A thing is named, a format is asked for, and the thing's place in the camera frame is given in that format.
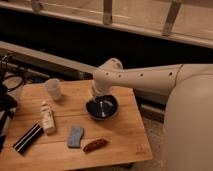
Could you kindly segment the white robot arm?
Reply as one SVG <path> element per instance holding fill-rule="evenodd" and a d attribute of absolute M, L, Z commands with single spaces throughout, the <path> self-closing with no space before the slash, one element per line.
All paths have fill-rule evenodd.
<path fill-rule="evenodd" d="M 213 64 L 125 69 L 111 58 L 93 71 L 92 95 L 113 86 L 168 98 L 162 171 L 213 171 Z"/>

